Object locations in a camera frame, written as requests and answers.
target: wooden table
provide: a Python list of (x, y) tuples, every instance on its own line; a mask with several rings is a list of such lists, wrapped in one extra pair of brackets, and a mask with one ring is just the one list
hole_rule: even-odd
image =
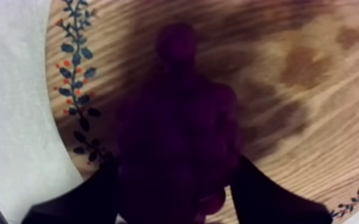
[[(66, 29), (76, 0), (72, 8), (53, 2), (46, 71), (53, 115), (84, 178), (98, 155), (89, 163), (78, 147), (111, 148), (114, 102), (154, 67), (158, 30), (184, 21), (200, 33), (201, 72), (237, 92), (244, 154), (284, 188), (338, 213), (335, 223), (359, 210), (359, 0), (83, 2), (78, 33)], [(83, 42), (77, 65), (73, 38)], [(64, 96), (74, 70), (80, 112)], [(237, 223), (230, 194), (213, 220)]]

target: painted floral border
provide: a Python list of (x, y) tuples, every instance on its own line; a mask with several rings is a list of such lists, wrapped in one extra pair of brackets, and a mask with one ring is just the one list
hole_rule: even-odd
[(351, 197), (349, 202), (339, 204), (330, 214), (333, 219), (342, 219), (346, 214), (352, 213), (357, 205), (359, 205), (359, 189), (356, 196)]
[(81, 92), (82, 87), (97, 73), (95, 67), (89, 67), (85, 71), (81, 68), (83, 60), (91, 60), (94, 56), (86, 46), (87, 38), (83, 35), (83, 31), (92, 26), (91, 21), (97, 17), (96, 10), (88, 10), (89, 4), (86, 0), (62, 1), (66, 5), (63, 10), (68, 13), (69, 17), (65, 21), (62, 18), (59, 19), (55, 25), (65, 31), (66, 35), (64, 43), (61, 44), (61, 50), (69, 54), (71, 60), (64, 60), (61, 65), (55, 65), (64, 79), (63, 85), (54, 87), (54, 90), (67, 98), (66, 103), (69, 106), (63, 110), (63, 113), (78, 117), (79, 126), (82, 129), (73, 131), (73, 136), (79, 143), (73, 152), (87, 154), (88, 164), (96, 160), (104, 163), (111, 158), (111, 155), (103, 153), (102, 139), (93, 138), (89, 140), (87, 136), (91, 128), (89, 118), (99, 118), (102, 114), (96, 108), (87, 107), (91, 98), (94, 97), (94, 92), (89, 94)]

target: blurry foreground object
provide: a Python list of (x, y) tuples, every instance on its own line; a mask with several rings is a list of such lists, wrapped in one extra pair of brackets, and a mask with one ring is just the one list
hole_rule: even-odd
[(231, 88), (197, 74), (196, 34), (163, 29), (166, 71), (119, 109), (120, 214), (129, 223), (203, 223), (224, 204), (239, 141)]
[(166, 71), (119, 107), (118, 158), (70, 193), (33, 206), (24, 224), (204, 223), (231, 185), (241, 224), (329, 224), (325, 206), (276, 185), (239, 155), (236, 96), (197, 75), (196, 34), (165, 28), (157, 53)]

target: white surface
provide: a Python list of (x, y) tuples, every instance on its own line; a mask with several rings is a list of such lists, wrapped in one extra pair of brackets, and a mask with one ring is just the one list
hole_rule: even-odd
[(0, 0), (0, 210), (10, 222), (82, 182), (49, 107), (49, 7), (49, 0)]

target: dark stain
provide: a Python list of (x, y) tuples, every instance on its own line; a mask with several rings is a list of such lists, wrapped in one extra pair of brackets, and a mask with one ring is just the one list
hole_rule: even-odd
[(198, 68), (210, 79), (229, 79), (253, 63), (253, 55), (241, 50), (223, 50), (200, 57)]
[(341, 44), (342, 49), (351, 49), (359, 43), (359, 29), (341, 27), (336, 41)]
[(317, 58), (319, 52), (307, 46), (293, 48), (286, 57), (286, 68), (280, 81), (288, 87), (312, 89), (326, 78), (332, 60), (329, 56)]

